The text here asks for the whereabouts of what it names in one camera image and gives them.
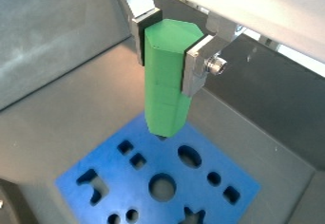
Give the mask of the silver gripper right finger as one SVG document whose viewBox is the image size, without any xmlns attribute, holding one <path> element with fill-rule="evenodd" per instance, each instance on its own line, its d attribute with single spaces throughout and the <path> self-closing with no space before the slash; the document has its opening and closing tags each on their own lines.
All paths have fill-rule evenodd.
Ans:
<svg viewBox="0 0 325 224">
<path fill-rule="evenodd" d="M 182 93 L 192 97 L 204 87 L 208 75 L 225 71 L 227 60 L 220 57 L 223 49 L 235 42 L 245 27 L 215 12 L 209 13 L 205 35 L 186 50 Z"/>
</svg>

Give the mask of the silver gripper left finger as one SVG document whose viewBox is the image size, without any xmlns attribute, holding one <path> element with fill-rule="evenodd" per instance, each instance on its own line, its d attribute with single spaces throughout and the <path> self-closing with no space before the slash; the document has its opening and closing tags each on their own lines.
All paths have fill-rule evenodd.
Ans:
<svg viewBox="0 0 325 224">
<path fill-rule="evenodd" d="M 145 30 L 164 19 L 164 12 L 157 8 L 154 0 L 120 0 L 120 3 L 136 38 L 138 63 L 145 65 Z"/>
</svg>

